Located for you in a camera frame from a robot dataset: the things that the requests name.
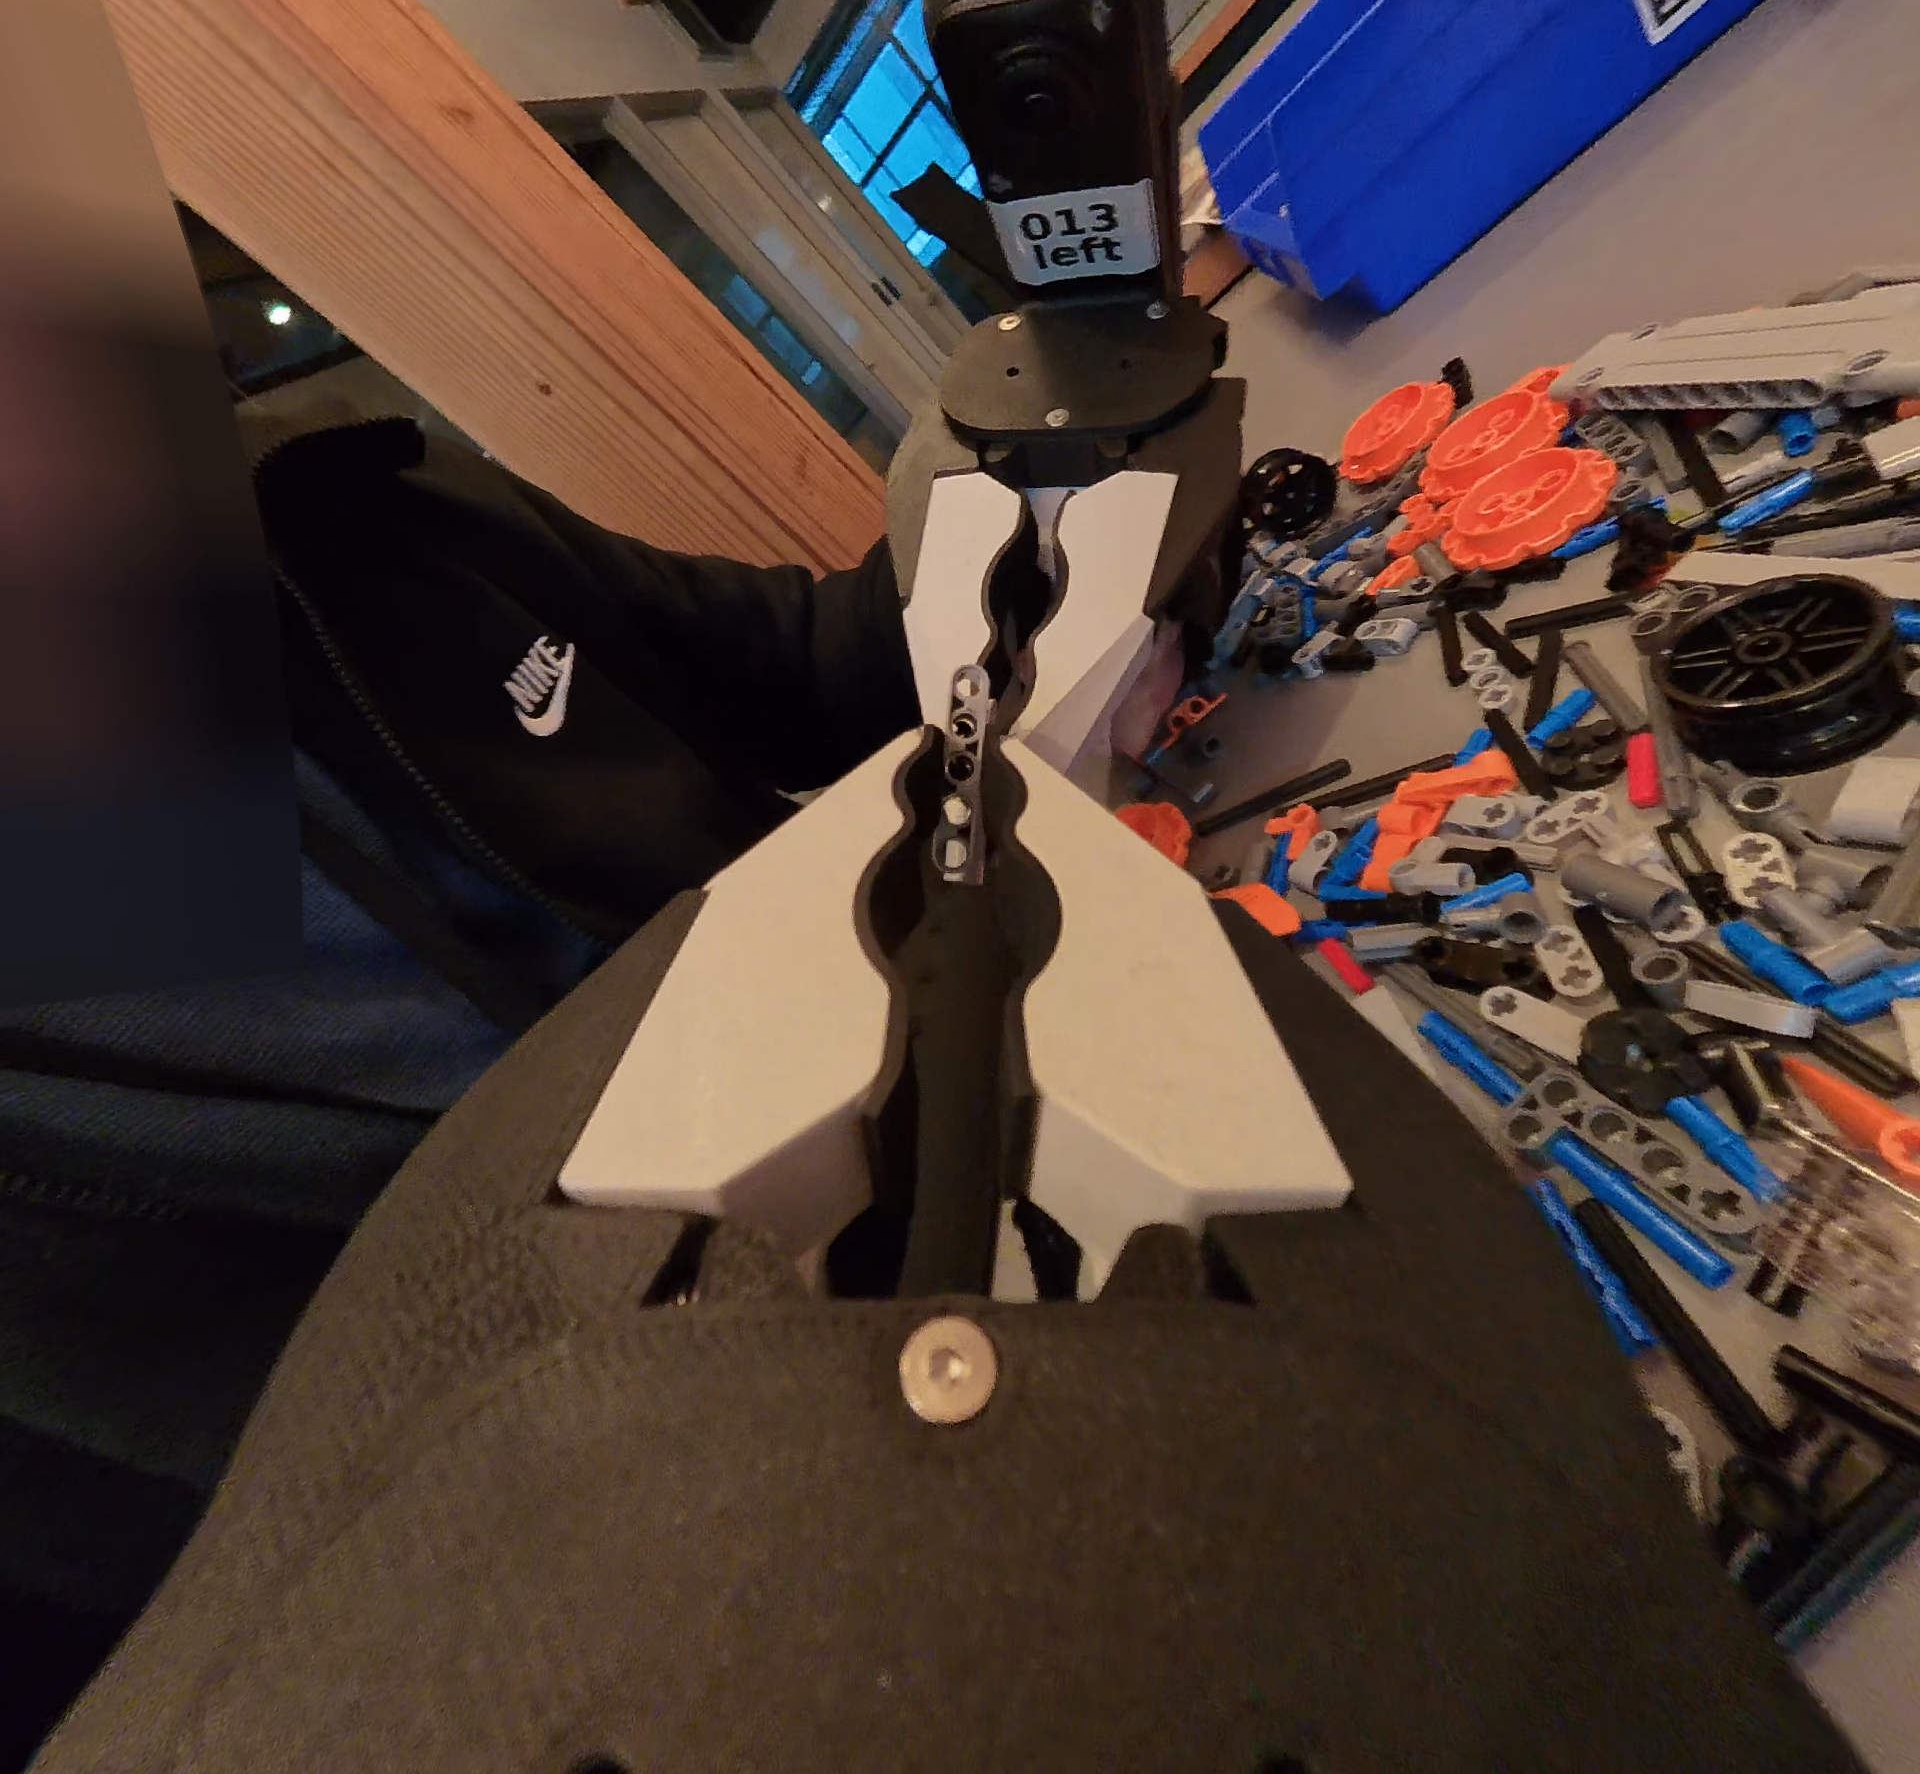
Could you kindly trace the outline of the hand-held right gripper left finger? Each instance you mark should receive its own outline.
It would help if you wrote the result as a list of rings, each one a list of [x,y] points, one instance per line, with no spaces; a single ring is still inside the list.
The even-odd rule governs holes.
[[[858,896],[921,747],[893,737],[708,880],[567,1156],[568,1202],[741,1222],[827,1290],[874,1195],[864,1105],[891,1010]]]

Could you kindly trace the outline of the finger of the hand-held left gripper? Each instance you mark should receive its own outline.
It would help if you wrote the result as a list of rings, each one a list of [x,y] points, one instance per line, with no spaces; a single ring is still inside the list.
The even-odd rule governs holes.
[[[990,472],[932,479],[905,635],[923,721],[946,725],[956,671],[979,667],[1002,702],[1048,611],[1038,525],[1024,490]]]
[[[1028,494],[1048,610],[1016,655],[1006,729],[1059,775],[1113,748],[1116,705],[1153,639],[1148,591],[1178,487],[1172,472],[1116,472]]]

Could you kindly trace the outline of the black spoked wheel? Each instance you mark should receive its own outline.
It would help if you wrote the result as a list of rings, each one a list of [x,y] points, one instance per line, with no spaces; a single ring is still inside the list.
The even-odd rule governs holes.
[[[1750,777],[1856,760],[1909,727],[1905,644],[1894,603],[1847,577],[1732,588],[1648,659],[1683,748]]]

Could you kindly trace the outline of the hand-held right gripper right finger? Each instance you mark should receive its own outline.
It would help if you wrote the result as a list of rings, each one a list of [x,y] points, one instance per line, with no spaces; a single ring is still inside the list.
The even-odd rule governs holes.
[[[1352,1175],[1198,880],[1024,744],[990,891],[1015,956],[1010,1184],[990,1290],[1035,1296],[1010,1205],[1077,1244],[1097,1294],[1135,1231],[1339,1208]]]

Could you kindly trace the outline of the grey beam piece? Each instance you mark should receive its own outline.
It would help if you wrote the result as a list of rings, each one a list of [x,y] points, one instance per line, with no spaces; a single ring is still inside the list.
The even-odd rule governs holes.
[[[982,662],[950,676],[929,862],[946,887],[982,889],[990,869],[987,760],[995,692]]]

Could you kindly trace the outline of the long grey frame piece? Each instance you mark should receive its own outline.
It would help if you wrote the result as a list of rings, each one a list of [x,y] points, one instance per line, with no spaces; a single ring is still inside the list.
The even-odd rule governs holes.
[[[1805,410],[1918,393],[1918,283],[1612,334],[1563,370],[1560,402],[1604,410]]]

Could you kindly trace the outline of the pile of plastic building pieces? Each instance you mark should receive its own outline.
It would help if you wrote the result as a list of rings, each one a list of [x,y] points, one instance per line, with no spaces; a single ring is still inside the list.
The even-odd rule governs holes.
[[[1715,1420],[1719,1565],[1773,1640],[1916,1554],[1916,713],[1799,777],[1689,754],[1648,659],[1732,588],[1894,603],[1916,694],[1916,395],[1604,410],[1624,482],[1546,557],[1403,586],[1242,529],[1198,684],[1125,810],[1458,1086],[1619,1347]]]

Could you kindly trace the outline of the blue storage bin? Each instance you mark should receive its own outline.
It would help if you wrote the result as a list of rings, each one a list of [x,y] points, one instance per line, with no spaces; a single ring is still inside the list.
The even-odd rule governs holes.
[[[1262,274],[1390,313],[1761,0],[1317,0],[1198,147]]]

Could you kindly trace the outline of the wooden post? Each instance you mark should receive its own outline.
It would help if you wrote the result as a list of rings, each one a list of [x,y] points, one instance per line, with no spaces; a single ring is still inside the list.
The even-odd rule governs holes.
[[[516,474],[675,552],[881,535],[876,470],[419,0],[103,2],[169,190]]]

